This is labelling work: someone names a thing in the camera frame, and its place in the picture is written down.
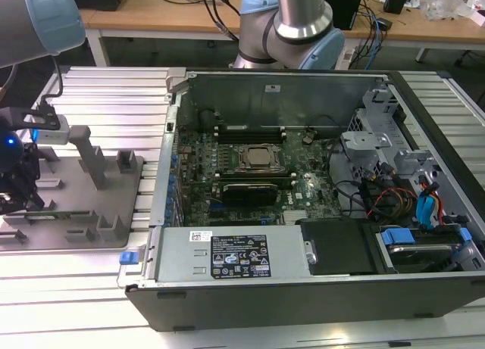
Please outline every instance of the motherboard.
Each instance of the motherboard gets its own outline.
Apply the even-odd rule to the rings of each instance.
[[[179,182],[184,226],[292,225],[340,217],[324,169],[326,140],[287,130],[281,139],[179,131]]]

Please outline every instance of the warning label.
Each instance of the warning label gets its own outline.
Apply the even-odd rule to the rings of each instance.
[[[266,235],[212,237],[211,256],[215,279],[271,277]]]

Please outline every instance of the blue led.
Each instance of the blue led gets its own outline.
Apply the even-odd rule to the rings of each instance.
[[[38,138],[39,138],[39,130],[33,129],[32,130],[32,142],[37,141]]]

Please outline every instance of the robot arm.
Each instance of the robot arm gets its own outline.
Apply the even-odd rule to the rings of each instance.
[[[330,69],[343,49],[325,0],[242,0],[235,68]]]
[[[74,0],[0,0],[0,31],[5,35],[0,38],[0,67],[58,55],[86,38]],[[22,143],[15,131],[31,129],[35,142],[39,129],[61,128],[46,98],[35,110],[0,109],[0,215],[39,210],[44,205],[36,193],[40,177],[37,146]]]

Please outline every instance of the wooden desk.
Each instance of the wooden desk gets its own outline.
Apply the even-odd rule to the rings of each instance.
[[[83,19],[84,26],[86,28],[89,27],[89,20],[91,20],[91,17],[94,16],[96,13],[95,10],[80,10],[81,13],[81,18]]]
[[[239,7],[241,0],[231,2]],[[428,21],[416,9],[403,10],[396,15],[383,13],[383,5],[377,1],[368,0],[368,5],[378,17],[393,22],[386,37],[387,46],[485,50],[485,28],[471,20]],[[226,5],[217,9],[225,24],[234,33],[239,33],[238,16]],[[227,40],[212,23],[203,4],[173,5],[163,0],[125,0],[118,11],[94,11],[94,14],[87,14],[86,19],[89,44],[98,66],[109,65],[103,37]],[[353,29],[345,31],[344,54],[353,52],[368,33],[367,21],[358,16]]]

